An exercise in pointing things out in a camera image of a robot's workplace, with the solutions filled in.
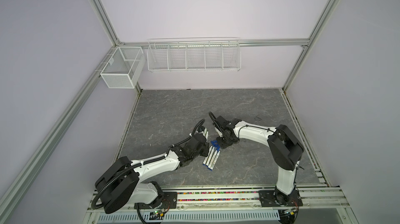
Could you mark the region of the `whiteboard marker pen three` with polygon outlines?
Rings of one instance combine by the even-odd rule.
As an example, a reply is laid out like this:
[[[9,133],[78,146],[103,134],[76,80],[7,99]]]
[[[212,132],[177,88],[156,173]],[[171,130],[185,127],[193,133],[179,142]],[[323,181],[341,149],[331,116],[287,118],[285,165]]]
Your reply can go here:
[[[206,158],[205,158],[204,161],[203,161],[203,165],[204,165],[204,166],[207,166],[208,160],[209,160],[209,158],[211,157],[211,154],[212,154],[213,151],[214,151],[214,147],[213,147],[213,146],[210,146],[210,148],[209,148],[209,150],[208,150],[208,154],[207,154]]]

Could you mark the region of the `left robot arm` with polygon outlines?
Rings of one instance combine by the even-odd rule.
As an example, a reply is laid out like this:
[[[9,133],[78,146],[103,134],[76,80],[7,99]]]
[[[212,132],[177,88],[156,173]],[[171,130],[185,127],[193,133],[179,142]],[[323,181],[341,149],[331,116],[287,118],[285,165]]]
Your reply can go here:
[[[97,194],[91,202],[92,209],[102,208],[111,214],[127,203],[157,207],[165,194],[159,184],[148,179],[189,165],[197,157],[207,157],[209,151],[208,130],[205,120],[200,120],[183,141],[173,144],[168,151],[147,159],[117,159],[96,181]]]

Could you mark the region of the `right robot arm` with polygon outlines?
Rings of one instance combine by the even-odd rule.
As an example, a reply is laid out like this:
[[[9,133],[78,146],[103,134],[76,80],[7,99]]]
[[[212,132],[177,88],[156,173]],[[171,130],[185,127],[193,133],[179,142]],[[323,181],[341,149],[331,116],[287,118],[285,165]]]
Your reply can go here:
[[[263,127],[234,118],[231,121],[222,116],[216,117],[209,112],[212,124],[219,134],[216,141],[225,149],[239,143],[241,139],[251,140],[267,146],[278,165],[278,180],[273,193],[260,193],[262,206],[278,205],[296,207],[303,205],[300,193],[296,188],[295,178],[304,146],[286,125]]]

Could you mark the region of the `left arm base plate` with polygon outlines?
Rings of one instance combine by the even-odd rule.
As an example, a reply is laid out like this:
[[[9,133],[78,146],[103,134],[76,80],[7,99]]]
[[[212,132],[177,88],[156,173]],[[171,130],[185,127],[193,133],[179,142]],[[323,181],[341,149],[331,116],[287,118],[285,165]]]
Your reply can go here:
[[[165,192],[150,204],[137,203],[135,209],[175,209],[178,203],[177,192]]]

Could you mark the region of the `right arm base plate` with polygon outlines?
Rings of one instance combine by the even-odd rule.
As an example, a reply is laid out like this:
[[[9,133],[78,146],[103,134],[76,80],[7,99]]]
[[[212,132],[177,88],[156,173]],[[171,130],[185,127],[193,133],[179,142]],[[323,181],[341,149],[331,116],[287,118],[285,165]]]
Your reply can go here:
[[[284,193],[274,190],[260,190],[259,201],[262,207],[300,207],[303,206],[300,193],[294,189],[291,194],[285,195]]]

